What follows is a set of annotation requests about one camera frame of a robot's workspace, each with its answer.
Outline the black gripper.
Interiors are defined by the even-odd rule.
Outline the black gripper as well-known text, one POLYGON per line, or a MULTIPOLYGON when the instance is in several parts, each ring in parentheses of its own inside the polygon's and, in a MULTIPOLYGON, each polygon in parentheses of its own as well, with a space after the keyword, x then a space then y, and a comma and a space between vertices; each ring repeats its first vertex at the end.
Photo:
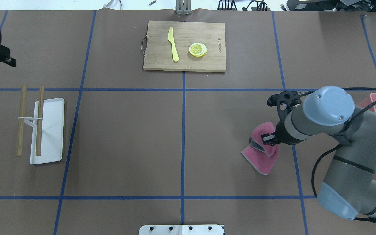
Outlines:
POLYGON ((294 145, 294 138, 288 134, 285 125, 282 121, 278 122, 275 131, 272 135, 264 134, 261 136, 264 145, 274 146, 276 144, 285 143, 288 145, 294 145))

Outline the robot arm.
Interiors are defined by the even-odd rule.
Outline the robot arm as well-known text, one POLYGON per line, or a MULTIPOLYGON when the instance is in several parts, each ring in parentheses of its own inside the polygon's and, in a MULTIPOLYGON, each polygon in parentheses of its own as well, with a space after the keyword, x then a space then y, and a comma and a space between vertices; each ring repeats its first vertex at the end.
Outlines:
POLYGON ((376 223, 376 113, 357 106, 347 89, 325 86, 316 91, 282 91, 271 95, 267 105, 277 108, 280 121, 272 133, 261 136, 265 145, 295 145, 325 133, 338 145, 322 154, 333 159, 314 192, 318 204, 334 215, 376 223))

